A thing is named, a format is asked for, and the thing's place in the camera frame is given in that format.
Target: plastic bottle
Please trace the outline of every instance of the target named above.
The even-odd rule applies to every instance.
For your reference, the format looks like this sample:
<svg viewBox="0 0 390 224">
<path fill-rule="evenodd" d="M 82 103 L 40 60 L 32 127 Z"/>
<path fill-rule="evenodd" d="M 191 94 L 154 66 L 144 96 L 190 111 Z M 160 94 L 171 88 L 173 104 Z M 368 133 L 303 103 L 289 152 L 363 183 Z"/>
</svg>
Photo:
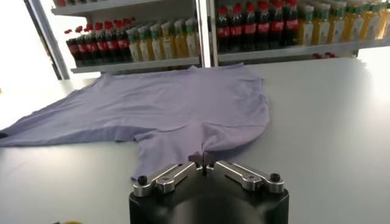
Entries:
<svg viewBox="0 0 390 224">
<path fill-rule="evenodd" d="M 258 50 L 267 50 L 269 48 L 268 36 L 269 36 L 269 13 L 268 13 L 268 3 L 259 2 L 259 13 L 257 18 L 257 28 L 256 28 L 256 40 L 255 45 Z"/>
<path fill-rule="evenodd" d="M 172 31 L 172 23 L 166 22 L 161 25 L 163 32 L 163 47 L 166 59 L 176 58 L 175 36 Z"/>
<path fill-rule="evenodd" d="M 299 44 L 309 46 L 313 36 L 313 12 L 314 7 L 311 5 L 303 5 L 303 18 L 299 21 Z"/>
<path fill-rule="evenodd" d="M 298 2 L 297 0 L 289 1 L 288 15 L 286 16 L 285 40 L 287 46 L 297 45 L 298 43 Z"/>
<path fill-rule="evenodd" d="M 360 33 L 361 40 L 375 40 L 377 38 L 380 25 L 380 6 L 380 4 L 373 3 L 364 14 L 364 23 Z"/>
<path fill-rule="evenodd" d="M 228 52 L 230 50 L 230 45 L 229 45 L 229 38 L 230 38 L 229 18 L 227 16 L 227 8 L 224 7 L 224 6 L 222 6 L 219 9 L 217 28 L 218 28 L 218 41 L 217 41 L 218 52 L 220 52 L 220 53 Z"/>
<path fill-rule="evenodd" d="M 134 62 L 140 62 L 142 61 L 142 53 L 140 48 L 140 39 L 138 38 L 138 30 L 137 28 L 132 28 L 130 30 L 127 30 L 127 35 L 129 37 L 129 49 L 130 53 L 132 54 L 132 61 Z"/>
<path fill-rule="evenodd" d="M 96 30 L 97 47 L 99 48 L 99 51 L 102 55 L 103 63 L 113 62 L 112 55 L 110 49 L 108 48 L 107 40 L 105 37 L 105 30 L 103 29 L 103 24 L 96 23 L 95 30 Z"/>
<path fill-rule="evenodd" d="M 282 33 L 284 28 L 282 2 L 274 2 L 273 17 L 271 20 L 271 31 L 270 31 L 270 47 L 275 49 L 280 47 L 282 40 Z"/>
<path fill-rule="evenodd" d="M 329 19 L 330 28 L 327 43 L 340 43 L 345 27 L 346 2 L 334 2 L 332 5 L 332 15 Z"/>
<path fill-rule="evenodd" d="M 313 30 L 313 37 L 311 40 L 312 45 L 317 45 L 317 44 L 325 44 L 328 39 L 328 34 L 329 34 L 329 10 L 330 10 L 330 5 L 329 4 L 317 4 L 316 7 L 318 8 L 317 10 L 317 15 L 316 18 L 314 19 L 314 30 Z"/>
<path fill-rule="evenodd" d="M 153 47 L 151 41 L 147 37 L 147 26 L 138 29 L 140 34 L 140 48 L 143 61 L 154 61 Z"/>
<path fill-rule="evenodd" d="M 177 57 L 187 58 L 188 47 L 187 47 L 186 36 L 183 31 L 183 21 L 178 20 L 175 22 L 175 32 L 176 32 L 175 44 L 176 44 Z"/>
<path fill-rule="evenodd" d="M 69 51 L 71 52 L 71 54 L 74 58 L 74 61 L 76 62 L 76 66 L 80 67 L 80 66 L 82 66 L 83 59 L 81 57 L 79 47 L 77 46 L 77 40 L 75 39 L 74 35 L 72 35 L 71 29 L 65 31 L 65 34 L 67 34 L 67 36 L 69 38 L 66 41 L 66 45 L 68 45 Z"/>
<path fill-rule="evenodd" d="M 185 21 L 185 26 L 187 30 L 187 47 L 188 55 L 190 57 L 198 57 L 197 46 L 196 46 L 196 36 L 195 36 L 195 27 L 193 19 L 188 19 Z"/>
<path fill-rule="evenodd" d="M 358 41 L 361 28 L 363 27 L 364 19 L 361 14 L 363 8 L 361 4 L 353 5 L 352 13 L 347 16 L 346 28 L 344 29 L 344 41 Z"/>
</svg>

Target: bottle label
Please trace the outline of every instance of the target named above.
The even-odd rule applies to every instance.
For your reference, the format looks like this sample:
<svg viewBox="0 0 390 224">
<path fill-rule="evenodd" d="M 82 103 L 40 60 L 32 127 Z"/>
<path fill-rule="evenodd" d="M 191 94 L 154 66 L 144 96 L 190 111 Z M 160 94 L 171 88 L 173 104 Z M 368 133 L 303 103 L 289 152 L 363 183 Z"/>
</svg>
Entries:
<svg viewBox="0 0 390 224">
<path fill-rule="evenodd" d="M 378 33 L 378 27 L 379 27 L 380 17 L 374 16 L 370 20 L 370 24 L 368 25 L 367 29 L 367 40 L 375 40 Z"/>
<path fill-rule="evenodd" d="M 166 57 L 166 59 L 173 59 L 171 40 L 165 39 L 165 40 L 163 41 L 163 46 L 164 46 L 164 51 L 165 51 L 165 57 Z"/>
<path fill-rule="evenodd" d="M 257 24 L 258 33 L 268 33 L 269 32 L 269 23 L 259 23 Z"/>
<path fill-rule="evenodd" d="M 118 40 L 118 46 L 120 49 L 128 48 L 129 44 L 129 40 Z"/>
<path fill-rule="evenodd" d="M 342 38 L 342 31 L 344 31 L 344 20 L 339 20 L 335 23 L 335 28 L 333 30 L 332 43 L 340 43 Z"/>
<path fill-rule="evenodd" d="M 188 53 L 189 53 L 190 57 L 197 57 L 194 35 L 187 36 L 187 46 L 188 46 Z"/>
<path fill-rule="evenodd" d="M 359 35 L 361 32 L 361 28 L 363 27 L 363 23 L 364 23 L 364 19 L 362 19 L 362 18 L 357 18 L 353 21 L 350 41 L 358 41 L 359 40 Z"/>
<path fill-rule="evenodd" d="M 230 33 L 233 36 L 240 36 L 243 34 L 243 27 L 242 26 L 233 26 L 230 28 Z"/>
<path fill-rule="evenodd" d="M 153 40 L 152 42 L 153 53 L 156 60 L 164 60 L 163 54 L 160 49 L 160 42 L 158 40 Z"/>
<path fill-rule="evenodd" d="M 256 32 L 256 24 L 245 25 L 245 34 L 253 34 Z"/>
<path fill-rule="evenodd" d="M 286 21 L 286 29 L 297 30 L 298 29 L 298 19 L 287 20 Z"/>
<path fill-rule="evenodd" d="M 108 48 L 110 50 L 115 50 L 115 49 L 118 49 L 119 48 L 119 45 L 118 45 L 118 42 L 113 40 L 113 41 L 108 41 L 107 42 L 107 45 L 108 45 Z"/>
<path fill-rule="evenodd" d="M 108 50 L 107 42 L 98 42 L 97 46 L 98 46 L 100 51 L 107 51 Z"/>
<path fill-rule="evenodd" d="M 79 47 L 77 47 L 76 44 L 70 45 L 70 46 L 69 46 L 69 50 L 71 51 L 72 54 L 76 54 L 76 53 L 78 53 L 78 51 L 79 51 Z"/>
<path fill-rule="evenodd" d="M 313 36 L 313 25 L 306 24 L 303 28 L 303 45 L 309 46 L 311 44 L 311 37 Z"/>
<path fill-rule="evenodd" d="M 130 53 L 132 54 L 133 61 L 135 62 L 141 61 L 141 57 L 138 53 L 137 44 L 130 44 L 129 48 L 130 48 Z"/>
<path fill-rule="evenodd" d="M 273 21 L 271 23 L 271 31 L 278 32 L 283 30 L 284 23 L 283 21 Z"/>
<path fill-rule="evenodd" d="M 147 50 L 147 43 L 140 43 L 140 48 L 144 61 L 150 61 L 151 56 L 149 55 L 149 51 Z"/>
<path fill-rule="evenodd" d="M 330 24 L 328 22 L 321 23 L 319 26 L 319 38 L 318 44 L 326 44 L 328 33 L 329 33 Z"/>
<path fill-rule="evenodd" d="M 230 35 L 229 27 L 219 28 L 218 36 L 220 37 L 228 37 Z"/>
</svg>

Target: white shelf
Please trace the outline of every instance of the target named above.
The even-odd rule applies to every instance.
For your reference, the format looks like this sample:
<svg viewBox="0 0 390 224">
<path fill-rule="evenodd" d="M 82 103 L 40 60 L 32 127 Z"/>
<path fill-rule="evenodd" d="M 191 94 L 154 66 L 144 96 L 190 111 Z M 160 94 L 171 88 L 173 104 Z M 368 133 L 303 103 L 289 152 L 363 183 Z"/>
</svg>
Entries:
<svg viewBox="0 0 390 224">
<path fill-rule="evenodd" d="M 364 48 L 390 46 L 390 40 L 357 41 L 348 43 L 325 44 L 308 47 L 292 47 L 266 51 L 240 52 L 231 54 L 219 54 L 219 61 L 243 61 L 259 58 L 275 58 L 296 55 L 310 55 L 325 52 L 347 52 Z"/>
<path fill-rule="evenodd" d="M 170 66 L 182 66 L 182 65 L 198 65 L 199 58 L 178 58 L 162 61 L 144 61 L 144 62 L 129 62 L 112 65 L 96 65 L 86 66 L 79 68 L 72 68 L 73 73 L 86 73 L 86 72 L 115 72 L 124 70 L 137 70 L 137 69 L 149 69 L 149 68 L 165 68 Z"/>
<path fill-rule="evenodd" d="M 127 5 L 138 5 L 157 1 L 161 0 L 105 0 L 86 4 L 71 5 L 66 7 L 57 7 L 55 9 L 52 9 L 51 12 L 55 15 L 63 16 L 85 16 L 93 11 L 113 9 Z"/>
</svg>

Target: white table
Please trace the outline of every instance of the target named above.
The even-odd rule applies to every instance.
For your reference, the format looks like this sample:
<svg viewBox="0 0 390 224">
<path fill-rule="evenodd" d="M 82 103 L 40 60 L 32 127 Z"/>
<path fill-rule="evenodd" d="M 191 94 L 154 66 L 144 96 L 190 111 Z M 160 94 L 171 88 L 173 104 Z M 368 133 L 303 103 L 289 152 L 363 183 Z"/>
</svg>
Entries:
<svg viewBox="0 0 390 224">
<path fill-rule="evenodd" d="M 390 93 L 382 92 L 384 81 L 348 58 L 248 68 L 264 78 L 271 122 L 233 160 L 282 175 L 291 194 L 289 222 L 389 223 Z M 16 97 L 5 92 L 0 125 L 89 82 Z M 131 142 L 2 149 L 0 223 L 129 223 L 136 165 Z"/>
</svg>

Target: yellow juice bottle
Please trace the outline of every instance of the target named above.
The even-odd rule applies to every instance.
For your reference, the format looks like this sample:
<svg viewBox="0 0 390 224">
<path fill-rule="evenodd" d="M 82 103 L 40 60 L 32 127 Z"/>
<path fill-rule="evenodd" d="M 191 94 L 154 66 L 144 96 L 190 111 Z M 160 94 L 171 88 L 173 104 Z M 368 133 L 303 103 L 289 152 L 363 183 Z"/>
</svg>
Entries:
<svg viewBox="0 0 390 224">
<path fill-rule="evenodd" d="M 361 40 L 375 40 L 380 25 L 380 4 L 372 3 L 364 14 L 364 23 L 360 33 Z"/>
<path fill-rule="evenodd" d="M 142 53 L 141 53 L 141 48 L 140 48 L 140 38 L 138 35 L 138 30 L 137 28 L 132 28 L 127 32 L 127 35 L 129 36 L 129 48 L 130 48 L 130 53 L 132 54 L 132 59 L 134 62 L 140 62 L 142 61 Z"/>
<path fill-rule="evenodd" d="M 175 44 L 176 44 L 177 57 L 187 58 L 188 48 L 187 48 L 186 35 L 184 34 L 184 30 L 183 30 L 182 20 L 175 22 L 175 32 L 176 32 Z"/>
<path fill-rule="evenodd" d="M 313 36 L 313 12 L 314 7 L 303 5 L 301 7 L 302 17 L 299 20 L 298 42 L 300 45 L 309 46 Z"/>
<path fill-rule="evenodd" d="M 329 4 L 317 4 L 316 19 L 314 19 L 312 45 L 326 44 L 329 34 Z"/>
<path fill-rule="evenodd" d="M 161 25 L 163 31 L 163 47 L 166 59 L 176 58 L 175 36 L 171 29 L 172 23 L 167 22 Z"/>
<path fill-rule="evenodd" d="M 148 26 L 143 26 L 138 29 L 140 33 L 140 48 L 144 61 L 154 61 L 153 47 L 150 38 L 148 37 Z"/>
<path fill-rule="evenodd" d="M 330 17 L 330 28 L 327 43 L 340 43 L 345 27 L 346 2 L 334 2 L 332 5 L 332 16 Z"/>
<path fill-rule="evenodd" d="M 356 3 L 353 6 L 352 13 L 347 16 L 346 28 L 344 29 L 344 41 L 358 41 L 363 27 L 364 19 L 361 14 L 362 5 Z"/>
</svg>

